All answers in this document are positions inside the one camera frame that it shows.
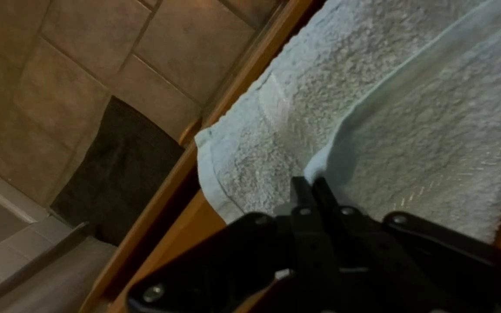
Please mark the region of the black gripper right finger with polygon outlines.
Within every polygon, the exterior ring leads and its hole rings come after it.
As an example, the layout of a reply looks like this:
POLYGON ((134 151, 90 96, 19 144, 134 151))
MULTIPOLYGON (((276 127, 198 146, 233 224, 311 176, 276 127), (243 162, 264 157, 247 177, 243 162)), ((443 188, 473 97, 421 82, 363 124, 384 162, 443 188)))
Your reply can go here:
POLYGON ((428 313, 436 304, 435 284, 381 223, 341 205, 325 179, 313 191, 327 231, 341 244, 342 266, 361 280, 372 304, 386 313, 428 313))

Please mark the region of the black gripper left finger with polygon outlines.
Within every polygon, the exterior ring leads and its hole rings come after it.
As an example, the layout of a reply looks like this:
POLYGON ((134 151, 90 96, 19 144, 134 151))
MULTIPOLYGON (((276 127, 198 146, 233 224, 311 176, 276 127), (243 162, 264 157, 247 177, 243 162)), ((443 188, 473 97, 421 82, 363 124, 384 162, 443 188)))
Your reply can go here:
POLYGON ((301 301, 313 313, 341 313, 337 257, 325 233, 321 214, 304 177, 292 179, 290 224, 301 301))

